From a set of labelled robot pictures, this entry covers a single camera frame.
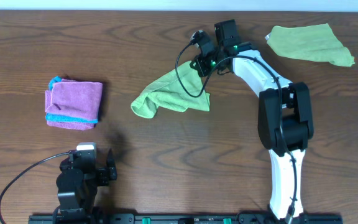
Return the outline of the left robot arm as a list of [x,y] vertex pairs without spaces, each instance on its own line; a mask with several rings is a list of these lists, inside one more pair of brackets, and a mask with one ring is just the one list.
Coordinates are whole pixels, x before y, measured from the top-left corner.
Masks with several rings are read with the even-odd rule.
[[98,187],[108,186],[117,179],[116,163],[112,150],[108,151],[106,165],[96,165],[95,150],[68,152],[60,163],[57,177],[60,205],[52,215],[53,223],[108,223],[107,216],[94,206]]

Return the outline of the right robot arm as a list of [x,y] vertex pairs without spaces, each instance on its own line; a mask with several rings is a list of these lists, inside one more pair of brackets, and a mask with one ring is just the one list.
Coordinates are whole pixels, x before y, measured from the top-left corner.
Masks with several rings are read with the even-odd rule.
[[313,137],[310,92],[277,73],[250,42],[243,42],[234,20],[214,25],[216,40],[203,30],[192,34],[190,45],[200,50],[191,67],[208,80],[224,70],[244,80],[259,99],[257,130],[272,167],[269,210],[278,223],[306,221],[301,202],[301,168]]

